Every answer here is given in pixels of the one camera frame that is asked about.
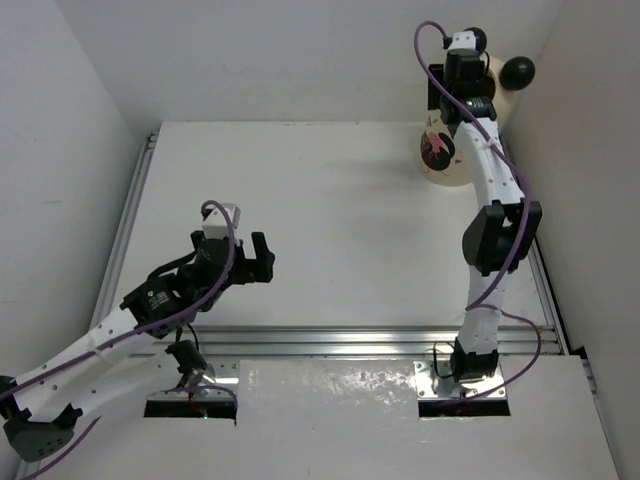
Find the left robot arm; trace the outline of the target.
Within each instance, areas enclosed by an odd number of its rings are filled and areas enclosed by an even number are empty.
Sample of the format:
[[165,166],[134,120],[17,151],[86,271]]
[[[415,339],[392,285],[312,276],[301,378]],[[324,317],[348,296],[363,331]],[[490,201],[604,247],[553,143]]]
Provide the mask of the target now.
[[231,286],[269,283],[275,255],[261,232],[246,257],[228,237],[191,235],[191,253],[157,267],[99,324],[41,367],[1,379],[1,416],[9,445],[26,462],[43,460],[74,437],[76,423],[96,419],[121,398],[158,391],[205,397],[216,390],[196,342],[171,343],[118,374],[123,359],[190,326]]

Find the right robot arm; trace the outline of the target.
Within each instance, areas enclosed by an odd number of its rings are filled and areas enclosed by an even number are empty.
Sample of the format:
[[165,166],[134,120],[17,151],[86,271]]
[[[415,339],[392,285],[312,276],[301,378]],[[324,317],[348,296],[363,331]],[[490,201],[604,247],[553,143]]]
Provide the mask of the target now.
[[450,47],[429,78],[439,92],[442,122],[470,166],[478,205],[462,238],[470,269],[468,305],[449,360],[450,380],[464,384],[496,372],[506,283],[528,254],[542,208],[505,154],[497,113],[482,92],[480,53],[473,47]]

